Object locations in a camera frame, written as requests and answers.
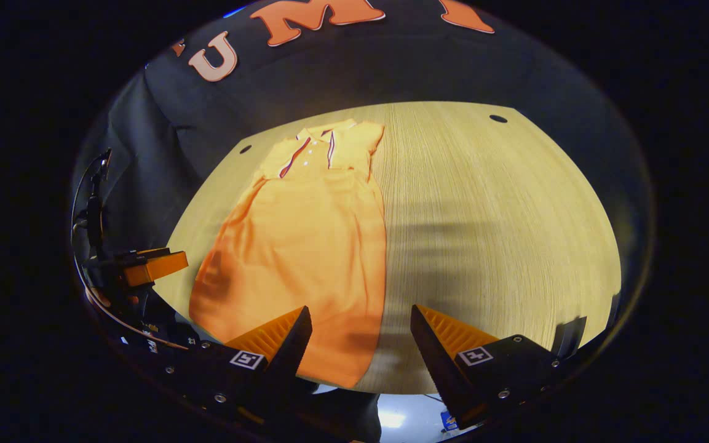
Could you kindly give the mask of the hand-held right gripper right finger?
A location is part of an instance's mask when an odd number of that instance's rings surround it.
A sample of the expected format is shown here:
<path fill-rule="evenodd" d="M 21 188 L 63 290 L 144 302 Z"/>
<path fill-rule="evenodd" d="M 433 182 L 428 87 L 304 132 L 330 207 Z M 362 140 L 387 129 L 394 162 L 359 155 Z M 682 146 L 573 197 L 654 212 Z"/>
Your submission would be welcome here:
<path fill-rule="evenodd" d="M 523 335 L 497 338 L 422 305 L 411 307 L 410 330 L 461 428 L 515 416 L 563 378 L 561 360 Z"/>

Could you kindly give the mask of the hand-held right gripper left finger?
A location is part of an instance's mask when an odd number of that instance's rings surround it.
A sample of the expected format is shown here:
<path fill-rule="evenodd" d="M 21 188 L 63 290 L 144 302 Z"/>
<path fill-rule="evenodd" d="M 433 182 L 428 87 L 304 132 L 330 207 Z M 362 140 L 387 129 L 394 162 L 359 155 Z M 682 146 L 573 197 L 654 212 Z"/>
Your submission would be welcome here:
<path fill-rule="evenodd" d="M 225 426 L 282 427 L 302 396 L 298 370 L 311 335 L 301 306 L 224 344 L 201 340 L 165 363 L 164 392 Z"/>

